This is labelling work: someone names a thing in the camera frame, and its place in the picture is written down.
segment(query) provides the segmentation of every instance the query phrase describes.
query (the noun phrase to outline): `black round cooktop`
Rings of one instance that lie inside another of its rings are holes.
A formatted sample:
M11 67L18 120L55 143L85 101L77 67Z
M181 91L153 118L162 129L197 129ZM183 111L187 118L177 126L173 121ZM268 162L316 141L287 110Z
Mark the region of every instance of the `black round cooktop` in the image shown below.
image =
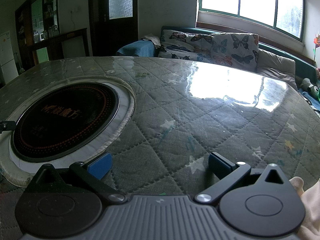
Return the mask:
M27 162L47 162L79 149L113 119L119 96L108 85L83 82L50 92L20 117L14 153Z

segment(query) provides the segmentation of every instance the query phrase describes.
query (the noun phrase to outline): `pillow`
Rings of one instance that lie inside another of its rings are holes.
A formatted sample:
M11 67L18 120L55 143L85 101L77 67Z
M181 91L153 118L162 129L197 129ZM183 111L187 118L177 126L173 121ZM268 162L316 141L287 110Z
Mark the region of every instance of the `pillow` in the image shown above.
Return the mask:
M257 73L282 80L292 86L295 90L296 63L294 60L278 56L269 51L259 49Z
M296 91L298 90L297 84L292 76L283 74L280 71L273 68L257 68L257 73L263 76L272 77L277 80L286 82L288 85L292 86Z
M257 68L259 36L251 33L213 33L211 58L215 64L251 72Z
M163 30L160 41L158 57L212 63L210 57L212 36Z

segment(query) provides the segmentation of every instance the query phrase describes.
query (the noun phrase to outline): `metal screw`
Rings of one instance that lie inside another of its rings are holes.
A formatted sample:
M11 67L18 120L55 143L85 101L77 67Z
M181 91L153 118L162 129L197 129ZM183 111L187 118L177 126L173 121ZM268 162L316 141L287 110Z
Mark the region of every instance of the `metal screw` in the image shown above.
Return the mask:
M202 203L207 203L212 200L212 197L208 194L199 194L196 195L196 200Z
M108 196L108 199L112 202L121 202L125 200L125 196L122 194L111 194Z

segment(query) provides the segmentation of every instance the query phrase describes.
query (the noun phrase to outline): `yellow star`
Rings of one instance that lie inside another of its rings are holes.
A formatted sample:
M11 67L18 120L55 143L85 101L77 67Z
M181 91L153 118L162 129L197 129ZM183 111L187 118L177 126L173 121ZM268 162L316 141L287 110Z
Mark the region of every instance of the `yellow star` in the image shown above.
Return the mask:
M292 148L294 148L294 146L291 144L290 141L284 140L285 141L285 145L288 146L290 148L290 150L292 150Z

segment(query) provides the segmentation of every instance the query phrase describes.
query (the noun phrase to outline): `sofa backrest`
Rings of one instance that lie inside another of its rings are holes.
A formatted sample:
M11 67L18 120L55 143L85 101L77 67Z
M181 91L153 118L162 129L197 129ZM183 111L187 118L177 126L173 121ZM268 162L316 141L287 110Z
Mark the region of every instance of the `sofa backrest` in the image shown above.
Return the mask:
M200 29L200 28L188 28L188 27L177 27L177 26L162 26L161 32L162 30L176 30L176 31L185 32L185 33L196 33L196 34L200 33L200 34L208 34L208 35L211 33L220 33L218 31L212 31L212 30L206 30L206 29ZM310 79L311 83L313 83L314 85L316 84L317 82L316 68L313 67L311 64L283 50L277 49L275 47L269 46L261 42L259 42L259 49L264 49L276 55L293 59L296 62L296 76L302 79L308 78Z

